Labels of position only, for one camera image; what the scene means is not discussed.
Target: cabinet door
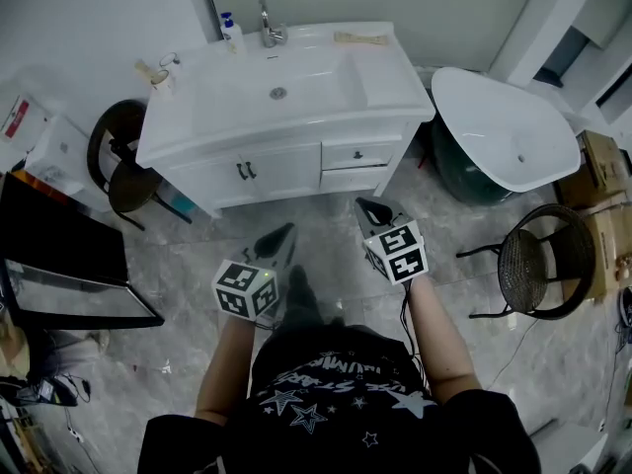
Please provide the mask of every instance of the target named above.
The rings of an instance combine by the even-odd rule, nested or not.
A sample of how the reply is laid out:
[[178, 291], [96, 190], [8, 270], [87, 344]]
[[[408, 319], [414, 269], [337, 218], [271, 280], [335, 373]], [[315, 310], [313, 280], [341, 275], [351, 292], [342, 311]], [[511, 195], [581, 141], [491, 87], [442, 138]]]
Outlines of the cabinet door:
[[174, 167], [166, 177], [205, 210], [251, 203], [258, 197], [254, 182], [238, 155]]
[[242, 153], [241, 158], [252, 171], [262, 199], [319, 193], [320, 142]]

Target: white sink vanity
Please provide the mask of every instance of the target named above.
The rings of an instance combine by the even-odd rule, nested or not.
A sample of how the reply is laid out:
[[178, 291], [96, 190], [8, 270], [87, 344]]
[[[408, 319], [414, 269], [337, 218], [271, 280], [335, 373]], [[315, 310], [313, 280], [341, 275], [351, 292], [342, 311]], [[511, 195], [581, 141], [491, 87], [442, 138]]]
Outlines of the white sink vanity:
[[[387, 36], [335, 42], [334, 32]], [[331, 192], [381, 195], [435, 108], [391, 23], [291, 27], [247, 53], [221, 40], [181, 54], [172, 97], [153, 92], [136, 161], [212, 216], [222, 207]]]

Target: drawer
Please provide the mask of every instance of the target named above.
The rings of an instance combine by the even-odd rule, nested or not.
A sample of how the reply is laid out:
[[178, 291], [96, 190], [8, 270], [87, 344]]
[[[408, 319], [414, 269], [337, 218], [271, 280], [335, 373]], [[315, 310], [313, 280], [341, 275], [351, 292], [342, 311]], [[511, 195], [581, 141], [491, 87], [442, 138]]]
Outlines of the drawer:
[[345, 141], [329, 140], [323, 142], [323, 170], [349, 169], [352, 167], [370, 167], [388, 165], [393, 149], [401, 140]]
[[384, 176], [386, 167], [324, 170], [320, 178], [320, 193], [374, 190]]

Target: red label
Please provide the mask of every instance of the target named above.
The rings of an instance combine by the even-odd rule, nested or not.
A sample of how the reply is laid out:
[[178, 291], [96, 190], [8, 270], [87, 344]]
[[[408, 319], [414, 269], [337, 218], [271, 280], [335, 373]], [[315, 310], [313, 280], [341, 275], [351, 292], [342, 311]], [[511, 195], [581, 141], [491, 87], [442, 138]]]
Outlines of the red label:
[[18, 128], [20, 127], [20, 123], [22, 122], [22, 119], [24, 119], [24, 115], [27, 113], [28, 108], [29, 108], [29, 103], [26, 100], [24, 100], [20, 104], [20, 108], [18, 109], [18, 113], [16, 114], [15, 118], [13, 119], [11, 124], [9, 124], [9, 127], [7, 128], [7, 131], [5, 133], [7, 137], [12, 138], [16, 134], [16, 131], [18, 131]]

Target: soap dispenser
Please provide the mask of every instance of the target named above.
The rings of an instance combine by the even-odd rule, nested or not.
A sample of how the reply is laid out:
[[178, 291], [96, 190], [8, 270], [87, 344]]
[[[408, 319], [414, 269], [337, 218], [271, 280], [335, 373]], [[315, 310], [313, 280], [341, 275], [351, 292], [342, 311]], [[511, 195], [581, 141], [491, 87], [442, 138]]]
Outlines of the soap dispenser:
[[222, 12], [221, 18], [224, 20], [221, 26], [221, 33], [226, 40], [228, 50], [233, 54], [243, 56], [246, 54], [246, 45], [244, 44], [244, 35], [241, 33], [241, 27], [230, 19], [232, 13]]

